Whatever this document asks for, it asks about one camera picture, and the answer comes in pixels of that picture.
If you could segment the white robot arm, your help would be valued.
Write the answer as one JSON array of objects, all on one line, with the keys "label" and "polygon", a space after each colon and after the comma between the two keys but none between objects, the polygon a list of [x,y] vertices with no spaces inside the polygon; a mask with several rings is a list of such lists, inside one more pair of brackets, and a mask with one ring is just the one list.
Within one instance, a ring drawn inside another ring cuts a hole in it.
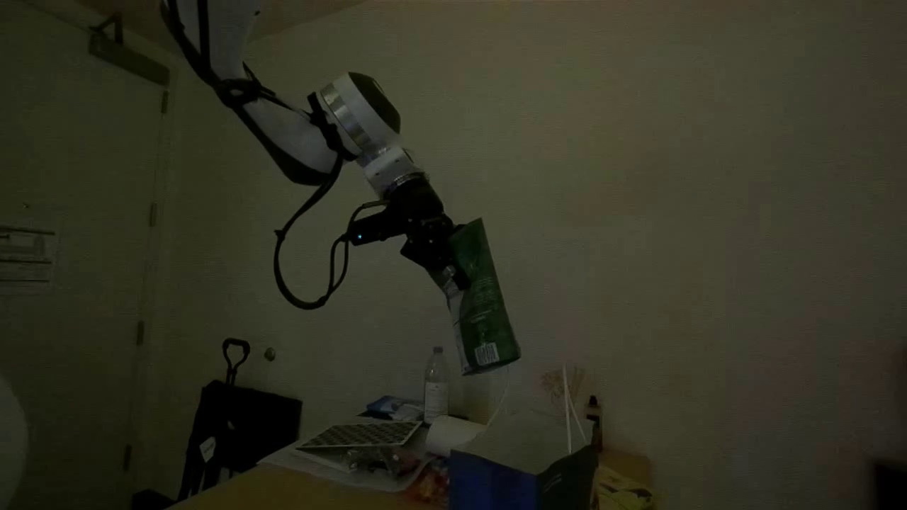
[{"label": "white robot arm", "polygon": [[[339,73],[311,92],[302,106],[282,103],[243,62],[243,42],[261,14],[261,0],[157,0],[162,20],[196,78],[237,116],[277,170],[311,187],[311,195],[275,229],[272,276],[298,310],[320,310],[349,272],[349,249],[401,235],[401,255],[422,266],[445,293],[465,293],[469,279],[457,265],[451,239],[457,224],[427,175],[400,141],[400,113],[381,89],[359,71]],[[294,296],[281,270],[289,229],[335,187],[353,161],[376,192],[376,215],[352,214],[330,245],[328,283],[315,301]]]}]

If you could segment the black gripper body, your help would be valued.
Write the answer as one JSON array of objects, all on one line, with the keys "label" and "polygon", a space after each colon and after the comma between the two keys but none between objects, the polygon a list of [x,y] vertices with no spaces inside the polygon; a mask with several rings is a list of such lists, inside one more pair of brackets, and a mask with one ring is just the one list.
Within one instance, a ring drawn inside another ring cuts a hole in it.
[{"label": "black gripper body", "polygon": [[418,265],[427,276],[441,276],[454,266],[454,222],[427,180],[417,175],[393,187],[384,195],[384,214],[404,235],[401,255],[407,262]]}]

